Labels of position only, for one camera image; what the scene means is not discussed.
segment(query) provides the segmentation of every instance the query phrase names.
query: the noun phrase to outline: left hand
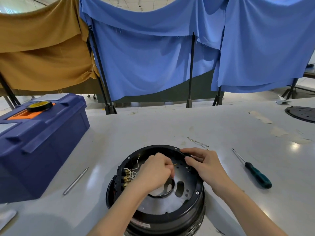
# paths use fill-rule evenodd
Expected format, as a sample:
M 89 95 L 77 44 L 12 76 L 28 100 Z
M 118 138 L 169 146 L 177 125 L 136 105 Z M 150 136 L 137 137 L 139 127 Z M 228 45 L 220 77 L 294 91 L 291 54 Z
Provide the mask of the left hand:
M 162 153 L 156 153 L 142 164 L 133 182 L 141 184 L 146 194 L 149 194 L 163 186 L 170 176 L 174 178 L 174 175 L 174 166 L 171 159 Z

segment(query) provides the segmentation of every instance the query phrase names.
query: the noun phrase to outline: green screwdriver handle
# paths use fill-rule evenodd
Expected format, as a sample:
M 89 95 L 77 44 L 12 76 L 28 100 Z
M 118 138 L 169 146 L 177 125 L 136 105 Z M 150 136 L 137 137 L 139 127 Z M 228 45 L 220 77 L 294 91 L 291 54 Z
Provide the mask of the green screwdriver handle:
M 250 173 L 255 177 L 256 181 L 265 189 L 270 189 L 272 184 L 270 180 L 257 170 L 250 162 L 245 163 L 245 167 L 250 171 Z

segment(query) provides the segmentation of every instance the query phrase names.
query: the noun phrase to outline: blue toolbox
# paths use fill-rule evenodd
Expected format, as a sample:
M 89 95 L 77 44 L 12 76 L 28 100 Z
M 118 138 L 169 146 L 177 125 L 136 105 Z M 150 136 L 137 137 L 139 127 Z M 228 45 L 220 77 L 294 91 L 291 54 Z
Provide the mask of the blue toolbox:
M 0 204 L 40 198 L 89 129 L 83 96 L 47 94 L 0 116 Z

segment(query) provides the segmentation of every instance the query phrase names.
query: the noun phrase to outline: white table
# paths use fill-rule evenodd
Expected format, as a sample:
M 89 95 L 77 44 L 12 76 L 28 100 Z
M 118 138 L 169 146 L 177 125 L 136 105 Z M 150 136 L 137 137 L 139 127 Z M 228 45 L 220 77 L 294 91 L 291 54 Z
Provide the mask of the white table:
M 315 98 L 294 99 L 292 105 L 315 107 Z M 284 112 L 286 107 L 257 101 L 135 115 L 87 110 L 91 128 L 44 195 L 0 206 L 0 210 L 19 212 L 2 235 L 86 235 L 106 213 L 108 183 L 129 154 L 155 144 L 195 147 L 188 136 L 217 151 L 228 175 L 289 235 L 314 235 L 315 124 L 292 118 Z M 263 123 L 248 111 L 259 112 L 273 124 Z M 312 142 L 297 144 L 285 135 L 276 137 L 270 133 L 275 126 Z M 268 176 L 273 187 L 260 189 L 231 148 Z M 90 169 L 84 177 L 62 196 L 86 167 Z M 226 235 L 244 235 L 227 205 L 208 185 L 205 188 L 207 219 L 198 234 L 214 235 L 204 226 L 211 225 L 209 219 Z

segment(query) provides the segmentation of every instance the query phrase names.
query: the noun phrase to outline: hand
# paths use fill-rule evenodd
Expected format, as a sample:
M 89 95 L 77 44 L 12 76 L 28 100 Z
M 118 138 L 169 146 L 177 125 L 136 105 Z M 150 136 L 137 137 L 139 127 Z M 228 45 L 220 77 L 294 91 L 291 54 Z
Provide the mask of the hand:
M 141 184 L 146 194 L 160 188 L 171 176 L 174 178 L 174 166 L 170 158 L 161 153 L 151 155 L 144 164 L 133 181 Z
M 222 198 L 224 192 L 230 187 L 236 186 L 226 174 L 215 151 L 203 150 L 197 147 L 180 150 L 192 157 L 185 157 L 187 165 L 195 168 L 199 176 L 211 186 L 213 192 Z

